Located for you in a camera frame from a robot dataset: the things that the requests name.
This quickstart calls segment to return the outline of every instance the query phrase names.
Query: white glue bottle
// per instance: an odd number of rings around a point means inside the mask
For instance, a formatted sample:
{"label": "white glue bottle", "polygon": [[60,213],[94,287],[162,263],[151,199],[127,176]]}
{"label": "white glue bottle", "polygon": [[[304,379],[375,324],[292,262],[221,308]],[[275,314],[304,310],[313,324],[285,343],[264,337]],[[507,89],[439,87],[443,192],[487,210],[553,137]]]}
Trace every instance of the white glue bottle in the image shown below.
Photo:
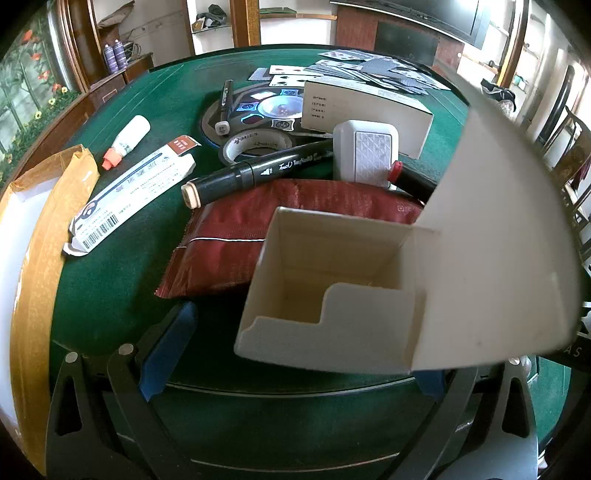
{"label": "white glue bottle", "polygon": [[116,167],[119,162],[131,152],[142,138],[150,131],[150,122],[143,116],[136,115],[131,121],[125,125],[119,135],[115,137],[115,141],[111,148],[103,157],[103,168],[110,170]]}

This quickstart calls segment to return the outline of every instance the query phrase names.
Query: poker table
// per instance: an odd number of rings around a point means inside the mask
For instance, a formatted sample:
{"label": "poker table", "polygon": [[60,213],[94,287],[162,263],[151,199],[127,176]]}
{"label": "poker table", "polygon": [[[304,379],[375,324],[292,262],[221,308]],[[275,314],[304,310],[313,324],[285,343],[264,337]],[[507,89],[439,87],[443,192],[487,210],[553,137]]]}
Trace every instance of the poker table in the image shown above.
{"label": "poker table", "polygon": [[[104,105],[70,140],[100,160],[117,133],[135,115],[145,116],[150,133],[124,159],[102,171],[101,191],[122,172],[175,137],[202,143],[193,151],[194,176],[223,167],[217,149],[202,136],[203,112],[219,97],[223,83],[252,84],[257,67],[307,66],[327,47],[275,45],[222,50],[152,69]],[[401,159],[439,180],[462,133],[468,106],[452,91],[416,96],[433,113],[433,124],[418,160]],[[331,179],[330,164],[298,173]],[[191,211],[173,187],[121,225],[89,255],[68,258],[53,314],[51,384],[64,356],[105,355],[134,343],[177,302],[154,295]],[[283,368],[238,358],[233,353],[246,293],[231,291],[192,299],[199,326],[164,392],[151,400],[171,437],[193,462],[220,478],[376,478],[423,421],[433,400],[413,377],[344,375]],[[534,358],[530,389],[538,437],[556,423],[566,396],[569,370]],[[124,449],[135,442],[117,412],[105,401]],[[446,455],[461,446],[478,398],[466,411]]]}

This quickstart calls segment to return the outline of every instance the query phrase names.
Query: white box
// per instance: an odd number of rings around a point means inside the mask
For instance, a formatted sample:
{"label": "white box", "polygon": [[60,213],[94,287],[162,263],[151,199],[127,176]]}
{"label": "white box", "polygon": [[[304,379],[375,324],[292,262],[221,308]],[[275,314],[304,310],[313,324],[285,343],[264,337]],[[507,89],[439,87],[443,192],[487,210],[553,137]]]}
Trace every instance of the white box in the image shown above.
{"label": "white box", "polygon": [[389,188],[388,176],[398,160],[398,131],[389,124],[349,120],[333,132],[334,180]]}
{"label": "white box", "polygon": [[303,128],[332,133],[347,120],[393,125],[398,130],[400,153],[418,158],[433,114],[414,98],[352,80],[319,77],[306,81]]}
{"label": "white box", "polygon": [[513,124],[480,95],[468,100],[452,162],[415,224],[276,211],[238,355],[397,374],[571,341],[580,260],[561,197]]}

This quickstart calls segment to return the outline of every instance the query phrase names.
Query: orange bottle cap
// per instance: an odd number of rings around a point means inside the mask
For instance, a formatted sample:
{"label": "orange bottle cap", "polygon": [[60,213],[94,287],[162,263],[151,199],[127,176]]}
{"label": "orange bottle cap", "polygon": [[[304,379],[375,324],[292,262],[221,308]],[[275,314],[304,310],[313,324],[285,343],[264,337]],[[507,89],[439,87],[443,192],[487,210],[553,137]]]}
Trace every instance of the orange bottle cap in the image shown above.
{"label": "orange bottle cap", "polygon": [[121,155],[119,155],[114,148],[110,148],[107,150],[107,153],[103,157],[103,168],[105,170],[110,170],[113,167],[119,165],[119,162],[123,159]]}

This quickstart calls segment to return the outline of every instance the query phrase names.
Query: wooden chair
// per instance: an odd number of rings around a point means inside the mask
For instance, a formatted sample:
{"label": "wooden chair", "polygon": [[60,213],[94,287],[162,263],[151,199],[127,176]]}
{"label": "wooden chair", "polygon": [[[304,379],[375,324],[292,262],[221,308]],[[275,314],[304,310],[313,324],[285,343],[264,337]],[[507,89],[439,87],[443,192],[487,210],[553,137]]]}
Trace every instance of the wooden chair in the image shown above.
{"label": "wooden chair", "polygon": [[583,202],[591,194],[591,186],[581,194],[577,194],[580,182],[585,178],[591,165],[591,131],[568,107],[566,118],[548,139],[543,147],[546,154],[555,143],[558,136],[571,127],[569,141],[558,163],[552,170],[552,176],[559,188],[572,218],[572,224],[577,233],[589,223],[589,219],[581,208]]}

